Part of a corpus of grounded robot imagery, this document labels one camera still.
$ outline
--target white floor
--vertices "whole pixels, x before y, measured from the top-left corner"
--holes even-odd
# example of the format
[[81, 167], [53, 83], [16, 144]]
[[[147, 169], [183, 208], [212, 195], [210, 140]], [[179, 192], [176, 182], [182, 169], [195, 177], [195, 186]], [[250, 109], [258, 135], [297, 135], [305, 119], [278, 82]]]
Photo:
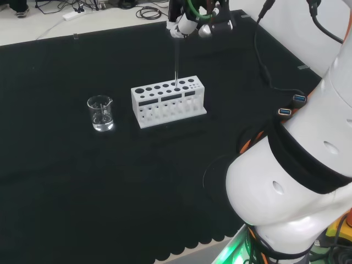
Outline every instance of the white floor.
[[[36, 40], [45, 31], [56, 25], [63, 18], [64, 14], [73, 11], [71, 6], [65, 7], [56, 14], [44, 15], [35, 8], [35, 2], [28, 3], [30, 13], [27, 18], [19, 19], [15, 16], [15, 11], [7, 8], [0, 12], [0, 46]], [[54, 1], [42, 7], [44, 12], [53, 12], [57, 9], [58, 2]], [[168, 6], [168, 3], [160, 3], [161, 6]], [[142, 4], [142, 6], [153, 6], [153, 4]], [[93, 31], [123, 28], [158, 21], [166, 21], [167, 17], [162, 15], [157, 20], [145, 20], [136, 17], [135, 13], [139, 10], [135, 7], [129, 10], [112, 8], [108, 10], [90, 11], [87, 14], [71, 21], [63, 21], [51, 29], [41, 39], [50, 37], [68, 36], [74, 33], [82, 34]], [[162, 12], [167, 14], [168, 8], [162, 8]]]

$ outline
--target test tube rack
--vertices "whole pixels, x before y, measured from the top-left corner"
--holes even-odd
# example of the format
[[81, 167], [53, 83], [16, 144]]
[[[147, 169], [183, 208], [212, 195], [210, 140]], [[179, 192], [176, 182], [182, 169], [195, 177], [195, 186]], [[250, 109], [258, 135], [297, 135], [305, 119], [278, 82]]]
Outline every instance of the test tube rack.
[[206, 114], [204, 86], [197, 76], [131, 89], [132, 107], [140, 128]]

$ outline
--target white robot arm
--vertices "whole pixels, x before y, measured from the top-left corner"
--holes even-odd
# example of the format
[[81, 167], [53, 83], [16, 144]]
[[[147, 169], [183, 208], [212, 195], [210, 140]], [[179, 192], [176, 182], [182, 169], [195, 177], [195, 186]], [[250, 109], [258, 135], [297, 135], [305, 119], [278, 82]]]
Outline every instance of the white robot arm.
[[[206, 15], [199, 8], [207, 10]], [[201, 37], [218, 32], [231, 32], [235, 22], [229, 9], [229, 0], [170, 0], [167, 28], [175, 38], [184, 38], [199, 30]]]
[[[352, 9], [352, 0], [344, 0]], [[352, 34], [306, 106], [240, 155], [226, 190], [275, 252], [299, 256], [352, 207]]]

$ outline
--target black cloth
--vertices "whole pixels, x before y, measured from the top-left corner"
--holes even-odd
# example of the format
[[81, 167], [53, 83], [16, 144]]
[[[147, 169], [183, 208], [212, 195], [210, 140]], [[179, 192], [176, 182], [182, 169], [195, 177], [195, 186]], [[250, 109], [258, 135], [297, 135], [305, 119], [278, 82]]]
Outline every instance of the black cloth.
[[[0, 47], [1, 264], [149, 264], [237, 232], [241, 219], [206, 197], [204, 170], [291, 99], [262, 86], [244, 14], [232, 35], [181, 44], [179, 76], [200, 78], [208, 113], [148, 129], [130, 89], [173, 79], [165, 23]], [[264, 30], [257, 40], [276, 87], [318, 84]], [[106, 133], [86, 105], [99, 94], [114, 100]]]

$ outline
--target robot end effector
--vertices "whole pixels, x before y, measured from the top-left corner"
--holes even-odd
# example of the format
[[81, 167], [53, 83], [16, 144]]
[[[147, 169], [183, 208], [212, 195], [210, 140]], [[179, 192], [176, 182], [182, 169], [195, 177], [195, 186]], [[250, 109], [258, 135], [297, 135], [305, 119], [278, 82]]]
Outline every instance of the robot end effector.
[[[229, 9], [229, 0], [170, 0], [167, 28], [175, 38], [185, 38], [198, 29], [201, 37], [220, 32], [231, 32], [235, 21]], [[206, 15], [199, 8], [207, 10]]]

